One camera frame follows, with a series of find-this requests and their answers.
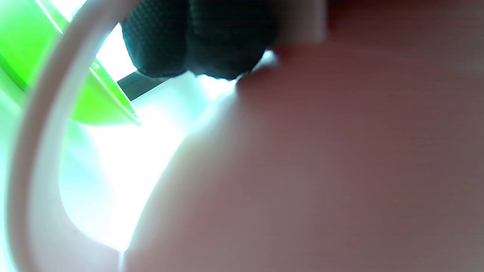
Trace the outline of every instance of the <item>green object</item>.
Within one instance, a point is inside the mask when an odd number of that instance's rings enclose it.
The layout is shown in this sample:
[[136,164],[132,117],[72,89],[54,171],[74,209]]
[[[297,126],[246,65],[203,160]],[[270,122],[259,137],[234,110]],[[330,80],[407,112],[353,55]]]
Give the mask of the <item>green object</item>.
[[[49,0],[0,0],[0,67],[27,91],[69,22]],[[96,60],[73,119],[89,125],[139,123],[133,105]]]

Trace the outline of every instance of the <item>white curved edge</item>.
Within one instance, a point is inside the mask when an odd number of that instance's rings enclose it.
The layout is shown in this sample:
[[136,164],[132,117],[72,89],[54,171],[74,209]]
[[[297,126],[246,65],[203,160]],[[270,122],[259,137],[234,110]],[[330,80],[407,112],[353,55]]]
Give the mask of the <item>white curved edge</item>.
[[88,0],[47,62],[21,124],[8,183],[7,235],[20,272],[116,271],[119,253],[80,234],[63,209],[62,139],[80,87],[114,26],[140,0]]

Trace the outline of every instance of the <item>bright light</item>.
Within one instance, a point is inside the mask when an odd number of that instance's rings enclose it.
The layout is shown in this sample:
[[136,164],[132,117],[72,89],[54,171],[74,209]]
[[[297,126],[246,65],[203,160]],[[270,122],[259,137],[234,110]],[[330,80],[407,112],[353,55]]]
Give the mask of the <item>bright light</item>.
[[216,79],[205,75],[198,76],[197,79],[211,100],[234,93],[235,85],[237,84],[237,80]]
[[[69,22],[86,2],[86,0],[50,0],[59,10],[59,12]],[[103,46],[96,55],[98,61],[106,69],[109,75],[118,81],[123,77],[136,71],[128,55],[124,40],[122,37],[121,26],[118,24],[111,34],[106,38]]]

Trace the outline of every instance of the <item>black textured material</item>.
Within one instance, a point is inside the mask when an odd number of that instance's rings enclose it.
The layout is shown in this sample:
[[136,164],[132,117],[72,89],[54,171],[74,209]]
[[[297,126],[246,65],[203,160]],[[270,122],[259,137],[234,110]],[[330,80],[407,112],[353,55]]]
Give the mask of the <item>black textured material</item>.
[[121,23],[135,67],[150,77],[235,79],[276,38],[268,0],[143,0]]

